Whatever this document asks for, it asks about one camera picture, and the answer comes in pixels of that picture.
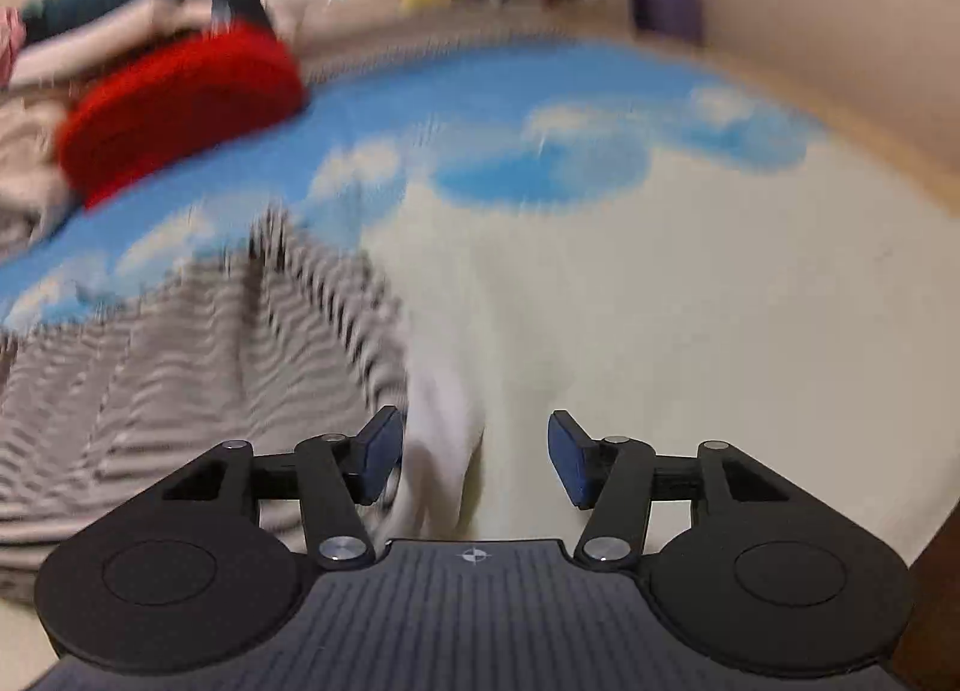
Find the pile of clothes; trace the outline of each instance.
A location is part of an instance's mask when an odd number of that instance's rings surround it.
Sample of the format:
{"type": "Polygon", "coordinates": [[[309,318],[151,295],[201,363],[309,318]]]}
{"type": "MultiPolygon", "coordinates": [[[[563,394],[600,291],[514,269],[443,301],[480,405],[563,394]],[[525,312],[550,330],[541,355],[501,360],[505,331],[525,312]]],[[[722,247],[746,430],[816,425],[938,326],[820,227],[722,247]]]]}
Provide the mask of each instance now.
{"type": "Polygon", "coordinates": [[[305,101],[259,0],[0,7],[0,262],[78,205],[305,101]]]}

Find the ribbed fabric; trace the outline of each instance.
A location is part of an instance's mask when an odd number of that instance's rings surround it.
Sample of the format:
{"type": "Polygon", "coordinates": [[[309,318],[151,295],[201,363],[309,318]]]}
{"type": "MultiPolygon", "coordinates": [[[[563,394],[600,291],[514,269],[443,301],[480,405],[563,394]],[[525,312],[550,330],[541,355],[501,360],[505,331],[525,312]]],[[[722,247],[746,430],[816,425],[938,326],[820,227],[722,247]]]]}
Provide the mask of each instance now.
{"type": "MultiPolygon", "coordinates": [[[[398,312],[365,257],[270,213],[134,304],[0,336],[0,596],[29,599],[56,543],[222,440],[280,453],[405,411],[398,312]]],[[[296,503],[261,525],[302,542],[296,503]]]]}

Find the blue sky print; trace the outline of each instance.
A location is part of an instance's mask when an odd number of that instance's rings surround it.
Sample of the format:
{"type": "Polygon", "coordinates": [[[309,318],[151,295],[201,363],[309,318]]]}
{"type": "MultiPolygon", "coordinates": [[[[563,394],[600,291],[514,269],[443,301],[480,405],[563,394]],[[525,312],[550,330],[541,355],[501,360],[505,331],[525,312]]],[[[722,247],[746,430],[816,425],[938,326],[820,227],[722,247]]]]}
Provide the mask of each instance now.
{"type": "Polygon", "coordinates": [[[409,184],[558,216],[640,185],[651,149],[733,172],[795,167],[819,128],[712,74],[602,44],[472,52],[333,82],[270,131],[176,164],[0,266],[0,322],[85,317],[246,239],[270,203],[351,250],[409,184]]]}

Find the red cloth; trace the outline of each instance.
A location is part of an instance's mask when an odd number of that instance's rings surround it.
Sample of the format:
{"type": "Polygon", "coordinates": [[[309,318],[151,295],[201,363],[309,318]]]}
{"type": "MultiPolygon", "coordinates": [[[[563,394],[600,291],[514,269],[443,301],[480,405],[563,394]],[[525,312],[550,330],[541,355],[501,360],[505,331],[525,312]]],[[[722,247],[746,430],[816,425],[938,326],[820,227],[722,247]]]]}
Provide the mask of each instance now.
{"type": "Polygon", "coordinates": [[[59,165],[89,209],[187,155],[281,122],[305,101],[286,47],[237,25],[104,79],[61,127],[59,165]]]}

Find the wooden floor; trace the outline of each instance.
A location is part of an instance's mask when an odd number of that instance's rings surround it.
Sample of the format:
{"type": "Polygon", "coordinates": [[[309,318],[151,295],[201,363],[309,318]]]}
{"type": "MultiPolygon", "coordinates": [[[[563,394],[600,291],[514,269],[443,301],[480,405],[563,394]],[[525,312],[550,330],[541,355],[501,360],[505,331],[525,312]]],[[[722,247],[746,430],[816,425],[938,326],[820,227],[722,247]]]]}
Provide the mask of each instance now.
{"type": "Polygon", "coordinates": [[[920,691],[960,689],[960,507],[911,567],[913,618],[894,671],[920,691]]]}

